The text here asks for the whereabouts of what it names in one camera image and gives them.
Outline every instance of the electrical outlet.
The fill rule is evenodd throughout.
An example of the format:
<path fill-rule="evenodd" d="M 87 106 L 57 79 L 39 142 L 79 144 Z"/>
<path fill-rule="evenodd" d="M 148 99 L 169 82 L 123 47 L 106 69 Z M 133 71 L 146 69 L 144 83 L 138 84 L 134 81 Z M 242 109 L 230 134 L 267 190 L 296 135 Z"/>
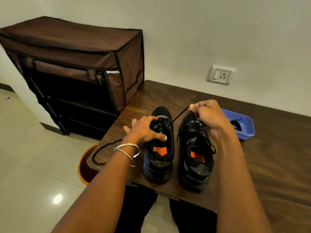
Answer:
<path fill-rule="evenodd" d="M 235 68 L 213 65 L 207 81 L 212 83 L 229 85 L 235 71 Z"/>

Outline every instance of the leg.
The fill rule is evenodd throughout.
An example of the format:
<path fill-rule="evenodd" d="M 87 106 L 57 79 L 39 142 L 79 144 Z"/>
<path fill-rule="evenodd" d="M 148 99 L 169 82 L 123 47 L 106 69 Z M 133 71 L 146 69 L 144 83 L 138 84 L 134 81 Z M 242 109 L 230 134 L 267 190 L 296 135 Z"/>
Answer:
<path fill-rule="evenodd" d="M 169 206 L 179 233 L 216 233 L 216 213 L 181 200 L 169 199 Z"/>
<path fill-rule="evenodd" d="M 126 186 L 121 215 L 115 233 L 138 233 L 145 216 L 156 201 L 158 194 L 147 187 Z"/>

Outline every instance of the shoe insole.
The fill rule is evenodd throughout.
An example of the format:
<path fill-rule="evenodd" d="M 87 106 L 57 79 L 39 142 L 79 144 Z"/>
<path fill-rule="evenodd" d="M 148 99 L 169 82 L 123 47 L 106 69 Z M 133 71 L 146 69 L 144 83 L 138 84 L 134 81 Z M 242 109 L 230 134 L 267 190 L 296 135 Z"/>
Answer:
<path fill-rule="evenodd" d="M 165 154 L 167 154 L 167 149 L 166 146 L 165 147 L 153 147 L 153 151 L 158 152 L 161 156 L 164 156 Z"/>
<path fill-rule="evenodd" d="M 203 155 L 203 154 L 198 154 L 198 153 L 195 153 L 195 152 L 193 152 L 193 151 L 191 151 L 190 154 L 191 154 L 191 157 L 192 157 L 192 158 L 196 158 L 196 159 L 202 161 L 203 163 L 205 163 L 205 155 Z"/>

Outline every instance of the black sneaker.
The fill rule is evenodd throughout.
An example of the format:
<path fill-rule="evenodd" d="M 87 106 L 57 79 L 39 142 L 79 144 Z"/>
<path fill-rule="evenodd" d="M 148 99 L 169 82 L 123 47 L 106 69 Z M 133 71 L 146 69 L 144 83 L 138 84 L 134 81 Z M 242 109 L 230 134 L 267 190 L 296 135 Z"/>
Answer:
<path fill-rule="evenodd" d="M 142 169 L 147 180 L 154 183 L 163 183 L 172 176 L 173 158 L 175 152 L 172 116 L 168 109 L 157 107 L 151 114 L 159 119 L 150 124 L 150 129 L 157 133 L 164 133 L 166 141 L 153 139 L 146 143 L 144 164 Z"/>
<path fill-rule="evenodd" d="M 216 149 L 208 139 L 205 125 L 196 121 L 192 112 L 181 122 L 179 136 L 179 182 L 191 191 L 203 191 L 213 169 Z"/>

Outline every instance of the dark wood surface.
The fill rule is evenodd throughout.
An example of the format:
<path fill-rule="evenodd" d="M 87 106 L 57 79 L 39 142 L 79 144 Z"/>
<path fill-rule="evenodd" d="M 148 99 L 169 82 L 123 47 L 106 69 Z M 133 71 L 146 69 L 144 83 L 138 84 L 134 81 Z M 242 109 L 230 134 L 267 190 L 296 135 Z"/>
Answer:
<path fill-rule="evenodd" d="M 175 118 L 190 103 L 215 99 L 221 108 L 252 118 L 255 135 L 241 141 L 248 169 L 259 198 L 275 232 L 311 232 L 311 117 L 267 108 L 259 105 L 214 96 L 147 80 L 112 125 L 98 147 L 126 135 L 123 126 L 131 127 L 133 118 L 149 116 L 158 106 L 169 109 Z M 207 187 L 193 193 L 180 186 L 177 177 L 180 143 L 178 129 L 186 112 L 174 122 L 175 156 L 172 178 L 157 185 L 147 181 L 142 172 L 144 148 L 130 168 L 128 179 L 174 198 L 185 200 L 212 211 L 218 206 L 218 158 Z M 95 160 L 105 162 L 114 146 L 105 148 Z M 94 169 L 91 156 L 88 164 Z"/>

